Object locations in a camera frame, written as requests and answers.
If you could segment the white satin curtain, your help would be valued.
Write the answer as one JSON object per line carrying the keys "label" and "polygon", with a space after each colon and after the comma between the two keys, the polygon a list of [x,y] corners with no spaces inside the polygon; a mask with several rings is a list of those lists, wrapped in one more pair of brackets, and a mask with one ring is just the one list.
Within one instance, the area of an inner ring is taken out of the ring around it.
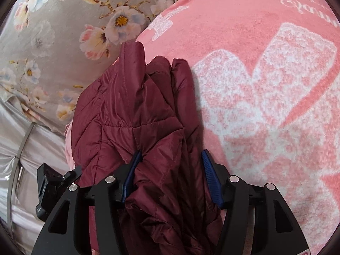
{"label": "white satin curtain", "polygon": [[1,102],[1,222],[23,254],[31,254],[43,222],[36,216],[37,169],[43,164],[65,174],[65,138],[29,121]]}

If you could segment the maroon puffer jacket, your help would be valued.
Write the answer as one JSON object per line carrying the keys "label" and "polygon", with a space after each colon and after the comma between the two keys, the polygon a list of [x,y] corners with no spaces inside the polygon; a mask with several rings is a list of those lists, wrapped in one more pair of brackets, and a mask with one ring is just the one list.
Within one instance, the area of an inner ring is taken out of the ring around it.
{"label": "maroon puffer jacket", "polygon": [[119,213],[130,254],[213,254],[222,229],[201,164],[193,76],[183,59],[127,42],[79,96],[71,128],[80,185],[99,183],[136,151],[134,190]]}

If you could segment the grey floral bed sheet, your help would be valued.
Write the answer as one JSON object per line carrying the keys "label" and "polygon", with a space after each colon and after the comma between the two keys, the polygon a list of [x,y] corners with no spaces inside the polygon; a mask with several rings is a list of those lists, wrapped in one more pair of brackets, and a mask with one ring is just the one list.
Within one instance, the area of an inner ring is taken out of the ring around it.
{"label": "grey floral bed sheet", "polygon": [[63,133],[81,92],[177,0],[17,0],[1,27],[1,99]]}

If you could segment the pink patterned blanket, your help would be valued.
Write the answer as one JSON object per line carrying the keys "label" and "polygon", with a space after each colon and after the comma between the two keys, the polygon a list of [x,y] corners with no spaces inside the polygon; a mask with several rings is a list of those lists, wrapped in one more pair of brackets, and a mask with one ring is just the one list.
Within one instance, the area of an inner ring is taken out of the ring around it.
{"label": "pink patterned blanket", "polygon": [[146,63],[185,60],[202,150],[273,183],[310,253],[339,224],[339,21],[325,0],[178,0],[139,35]]}

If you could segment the grey curtain tieback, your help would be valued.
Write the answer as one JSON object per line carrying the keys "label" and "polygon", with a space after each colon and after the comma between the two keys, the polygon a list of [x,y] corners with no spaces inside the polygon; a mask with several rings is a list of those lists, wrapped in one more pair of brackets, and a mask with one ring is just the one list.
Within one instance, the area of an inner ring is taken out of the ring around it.
{"label": "grey curtain tieback", "polygon": [[20,158],[21,155],[24,151],[25,145],[29,139],[29,136],[33,130],[33,128],[35,127],[36,123],[35,122],[31,122],[27,132],[25,133],[25,136],[23,138],[23,140],[21,141],[21,144],[19,146],[19,149],[17,151],[17,154],[14,157],[14,163],[13,163],[13,169],[11,172],[11,175],[9,177],[9,188],[7,191],[7,202],[6,202],[6,216],[7,216],[7,227],[8,227],[8,232],[9,235],[13,238],[13,221],[12,221],[12,216],[11,216],[11,203],[12,203],[12,199],[13,199],[13,192],[17,189],[17,184],[20,182],[21,180],[21,169],[22,164],[20,162]]}

